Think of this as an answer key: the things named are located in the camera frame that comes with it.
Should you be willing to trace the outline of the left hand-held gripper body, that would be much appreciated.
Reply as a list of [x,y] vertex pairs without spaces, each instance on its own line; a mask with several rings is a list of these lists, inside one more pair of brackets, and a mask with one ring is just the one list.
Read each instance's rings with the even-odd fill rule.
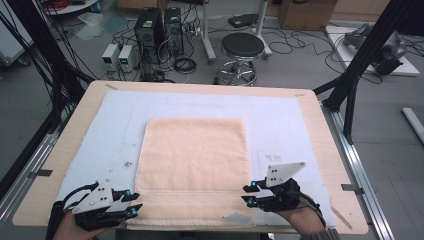
[[115,227],[129,216],[130,202],[122,202],[125,190],[114,190],[109,180],[99,184],[73,209],[76,224],[86,231]]

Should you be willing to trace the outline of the cream terry towel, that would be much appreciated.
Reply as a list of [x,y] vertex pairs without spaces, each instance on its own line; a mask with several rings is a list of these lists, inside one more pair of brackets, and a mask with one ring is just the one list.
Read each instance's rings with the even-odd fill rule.
[[[250,181],[241,119],[154,118],[146,125],[135,178],[140,215],[131,230],[237,229],[254,224],[241,199]],[[243,226],[229,212],[251,218]]]

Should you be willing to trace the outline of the person's right hand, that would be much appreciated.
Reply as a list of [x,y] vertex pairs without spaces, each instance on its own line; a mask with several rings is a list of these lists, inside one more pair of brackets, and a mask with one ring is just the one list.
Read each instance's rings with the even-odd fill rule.
[[303,202],[300,202],[295,209],[278,211],[277,215],[285,219],[302,236],[316,234],[325,230],[318,214]]

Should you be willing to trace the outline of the clear plastic piece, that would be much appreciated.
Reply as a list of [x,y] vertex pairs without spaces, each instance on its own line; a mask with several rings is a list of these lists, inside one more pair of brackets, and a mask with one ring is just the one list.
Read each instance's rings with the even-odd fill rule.
[[231,222],[235,222],[239,225],[249,226],[252,225],[252,220],[250,217],[243,215],[239,212],[233,211],[225,214],[223,216],[224,219],[229,220]]

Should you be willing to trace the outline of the white grid mat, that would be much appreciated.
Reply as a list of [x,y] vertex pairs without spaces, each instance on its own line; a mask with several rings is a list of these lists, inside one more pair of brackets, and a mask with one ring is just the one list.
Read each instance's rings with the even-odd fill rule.
[[[264,179],[269,165],[305,162],[293,178],[302,192],[319,203],[326,223],[335,226],[300,103],[286,97],[111,91],[83,137],[58,196],[75,202],[82,196],[78,187],[106,180],[115,189],[136,192],[146,125],[154,118],[243,120],[250,166],[250,181],[245,185]],[[249,227],[281,223],[272,213],[249,209],[254,211],[254,224]]]

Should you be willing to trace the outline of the black round stool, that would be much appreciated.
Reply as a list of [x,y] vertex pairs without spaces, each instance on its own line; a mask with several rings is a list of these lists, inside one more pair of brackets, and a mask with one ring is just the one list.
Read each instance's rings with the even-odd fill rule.
[[252,86],[257,80],[253,61],[264,52],[265,46],[255,35],[236,32],[225,36],[221,41],[222,52],[230,58],[217,71],[214,84],[220,82],[233,86]]

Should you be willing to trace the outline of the white tube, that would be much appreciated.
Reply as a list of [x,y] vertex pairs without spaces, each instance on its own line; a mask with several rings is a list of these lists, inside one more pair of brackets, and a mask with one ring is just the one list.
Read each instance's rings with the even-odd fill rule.
[[424,125],[411,108],[404,107],[402,109],[402,113],[413,128],[417,137],[420,139],[421,143],[424,145]]

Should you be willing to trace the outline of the white floor platform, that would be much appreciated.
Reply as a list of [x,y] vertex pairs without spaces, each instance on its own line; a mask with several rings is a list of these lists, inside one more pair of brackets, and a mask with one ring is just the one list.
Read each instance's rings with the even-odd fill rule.
[[[327,26],[326,33],[333,44],[336,54],[339,57],[344,68],[347,68],[351,63],[353,57],[355,56],[357,50],[349,45],[346,46],[343,44],[344,35],[348,32],[352,32],[353,28],[349,27],[338,27],[338,26]],[[420,72],[410,63],[410,61],[405,57],[400,58],[401,65],[398,66],[393,72],[390,73],[390,76],[411,76],[415,77],[420,74]]]

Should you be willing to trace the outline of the white stand leg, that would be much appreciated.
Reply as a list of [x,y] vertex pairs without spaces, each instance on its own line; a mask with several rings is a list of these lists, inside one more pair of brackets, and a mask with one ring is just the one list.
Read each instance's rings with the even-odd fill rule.
[[205,52],[207,54],[207,59],[208,59],[208,63],[209,64],[213,64],[216,60],[216,55],[215,55],[215,51],[212,47],[210,38],[209,38],[209,32],[208,32],[208,28],[209,28],[209,10],[208,10],[208,5],[209,5],[209,0],[202,0],[203,3],[203,10],[202,10],[202,42],[203,42],[203,46],[205,49]]
[[253,29],[254,35],[258,37],[264,44],[264,52],[263,52],[264,59],[267,59],[268,57],[272,55],[271,49],[269,48],[268,44],[266,43],[266,41],[264,40],[262,36],[262,30],[264,26],[267,5],[268,5],[268,0],[260,0],[259,11],[258,11],[258,21],[257,21],[256,27]]

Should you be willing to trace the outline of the large black computer tower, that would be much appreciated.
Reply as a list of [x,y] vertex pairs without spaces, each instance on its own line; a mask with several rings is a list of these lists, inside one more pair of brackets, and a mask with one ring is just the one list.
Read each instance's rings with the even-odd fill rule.
[[144,8],[134,26],[143,63],[160,64],[160,45],[165,41],[162,14],[159,8]]

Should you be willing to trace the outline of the flat black device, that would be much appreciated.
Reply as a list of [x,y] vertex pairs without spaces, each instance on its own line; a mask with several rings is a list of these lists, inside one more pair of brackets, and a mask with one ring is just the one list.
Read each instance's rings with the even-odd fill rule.
[[258,21],[257,14],[244,14],[239,16],[233,16],[228,19],[228,23],[234,28],[241,28],[250,26]]

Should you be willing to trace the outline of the clear plastic bags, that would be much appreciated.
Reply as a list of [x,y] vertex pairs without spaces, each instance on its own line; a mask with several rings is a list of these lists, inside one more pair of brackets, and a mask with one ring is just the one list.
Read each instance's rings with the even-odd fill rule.
[[81,40],[90,40],[102,36],[104,33],[117,33],[126,28],[127,19],[119,13],[106,17],[100,13],[84,13],[78,16],[84,26],[76,33]]

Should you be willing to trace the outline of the cardboard box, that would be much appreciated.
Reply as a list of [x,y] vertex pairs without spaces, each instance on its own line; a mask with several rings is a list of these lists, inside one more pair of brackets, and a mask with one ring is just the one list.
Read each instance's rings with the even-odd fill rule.
[[323,31],[338,0],[282,0],[278,20],[283,29]]

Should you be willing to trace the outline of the aluminium table rail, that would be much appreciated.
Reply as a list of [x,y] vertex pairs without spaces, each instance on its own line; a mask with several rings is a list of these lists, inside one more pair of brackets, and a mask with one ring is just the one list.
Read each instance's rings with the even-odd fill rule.
[[42,170],[58,139],[57,134],[46,134],[42,140],[23,152],[23,165],[17,168],[17,176],[0,200],[0,232],[12,224],[12,214],[17,210],[37,176],[49,176],[50,170]]
[[343,134],[344,120],[342,115],[339,112],[328,110],[323,103],[320,103],[320,107],[327,118],[330,129],[334,132],[336,143],[340,145],[348,175],[353,179],[353,191],[365,209],[367,222],[373,228],[378,240],[395,240],[360,156],[355,146],[350,144]]

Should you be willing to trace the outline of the black metal frame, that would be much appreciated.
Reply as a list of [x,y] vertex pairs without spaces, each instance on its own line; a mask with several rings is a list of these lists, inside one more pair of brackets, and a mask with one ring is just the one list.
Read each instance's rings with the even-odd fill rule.
[[341,104],[346,101],[342,133],[350,145],[353,144],[352,126],[359,80],[415,2],[416,0],[390,0],[346,70],[334,80],[313,90],[316,95],[332,90],[330,96],[323,101],[323,105],[332,112],[338,112]]
[[29,157],[35,152],[44,137],[64,125],[61,117],[62,111],[66,107],[76,105],[81,101],[86,92],[81,82],[90,84],[95,81],[95,78],[79,70],[66,59],[32,0],[5,1],[34,41],[41,56],[48,63],[47,71],[51,77],[48,77],[40,68],[36,56],[30,53],[39,74],[52,89],[50,93],[52,110],[0,181],[0,201],[4,200],[11,191],[12,184],[17,181],[19,174],[23,172],[23,168],[29,162]]

